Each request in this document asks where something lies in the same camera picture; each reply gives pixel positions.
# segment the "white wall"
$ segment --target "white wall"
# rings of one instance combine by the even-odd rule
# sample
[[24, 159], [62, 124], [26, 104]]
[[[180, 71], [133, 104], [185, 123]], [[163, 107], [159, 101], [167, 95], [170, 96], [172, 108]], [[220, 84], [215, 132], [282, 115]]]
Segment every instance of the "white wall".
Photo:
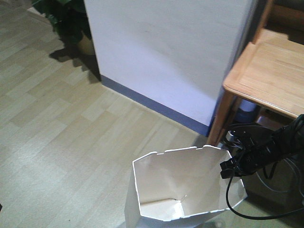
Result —
[[253, 0], [85, 0], [100, 73], [206, 126]]

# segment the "wooden table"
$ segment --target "wooden table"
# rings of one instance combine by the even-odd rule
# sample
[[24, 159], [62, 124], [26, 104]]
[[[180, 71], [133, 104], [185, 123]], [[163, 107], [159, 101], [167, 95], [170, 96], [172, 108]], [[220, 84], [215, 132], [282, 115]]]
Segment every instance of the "wooden table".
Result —
[[304, 113], [304, 45], [293, 40], [304, 43], [303, 32], [263, 28], [256, 44], [247, 45], [223, 82], [207, 144], [218, 144], [241, 98], [291, 119]]

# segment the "white container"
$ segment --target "white container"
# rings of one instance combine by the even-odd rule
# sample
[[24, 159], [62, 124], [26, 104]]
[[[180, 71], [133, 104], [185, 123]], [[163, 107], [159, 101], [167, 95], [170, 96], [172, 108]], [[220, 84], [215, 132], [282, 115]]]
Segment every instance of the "white container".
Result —
[[[206, 145], [151, 152], [133, 161], [125, 205], [127, 228], [194, 228], [228, 210], [229, 179], [220, 176], [226, 150]], [[229, 201], [246, 198], [240, 178], [234, 178]]]

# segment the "black cable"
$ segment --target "black cable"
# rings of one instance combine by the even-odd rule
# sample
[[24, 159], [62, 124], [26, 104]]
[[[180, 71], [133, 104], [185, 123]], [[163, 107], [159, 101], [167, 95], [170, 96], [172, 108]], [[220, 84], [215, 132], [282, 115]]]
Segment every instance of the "black cable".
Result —
[[268, 176], [267, 172], [266, 172], [266, 167], [264, 166], [263, 167], [263, 174], [264, 174], [264, 177], [267, 179], [267, 180], [271, 180], [273, 177], [274, 177], [274, 173], [275, 173], [275, 170], [276, 170], [276, 165], [278, 164], [278, 161], [275, 162], [273, 165], [272, 165], [272, 168], [271, 168], [271, 171], [270, 171], [270, 174]]
[[229, 193], [229, 188], [230, 188], [230, 185], [232, 183], [232, 179], [234, 178], [235, 176], [235, 168], [238, 166], [239, 162], [241, 161], [242, 157], [244, 155], [244, 152], [242, 152], [241, 156], [239, 157], [239, 159], [237, 160], [234, 168], [233, 168], [233, 171], [232, 171], [232, 175], [230, 177], [230, 180], [229, 180], [229, 183], [228, 183], [228, 186], [227, 186], [227, 190], [226, 190], [226, 202], [227, 202], [227, 205], [228, 207], [230, 208], [230, 210], [235, 213], [236, 215], [240, 216], [240, 217], [243, 217], [245, 219], [252, 219], [252, 220], [270, 220], [270, 219], [279, 219], [279, 218], [283, 218], [283, 217], [286, 217], [286, 216], [290, 216], [290, 215], [293, 215], [293, 214], [296, 214], [296, 213], [299, 213], [301, 211], [304, 211], [304, 207], [303, 208], [300, 208], [300, 209], [297, 209], [297, 210], [293, 210], [293, 211], [290, 211], [290, 212], [287, 212], [287, 213], [284, 213], [284, 214], [279, 214], [279, 215], [272, 215], [272, 216], [261, 216], [261, 217], [256, 217], [256, 216], [249, 216], [249, 215], [244, 215], [244, 214], [241, 214], [239, 213], [238, 211], [234, 210], [232, 208], [232, 206], [230, 205], [229, 203], [229, 199], [228, 199], [228, 193]]

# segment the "potted plant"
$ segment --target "potted plant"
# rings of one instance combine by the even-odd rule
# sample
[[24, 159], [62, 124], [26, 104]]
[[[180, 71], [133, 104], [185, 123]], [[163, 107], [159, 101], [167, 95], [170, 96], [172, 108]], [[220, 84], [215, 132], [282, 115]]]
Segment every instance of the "potted plant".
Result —
[[94, 54], [84, 0], [32, 0], [32, 5], [60, 37], [77, 44], [85, 54]]

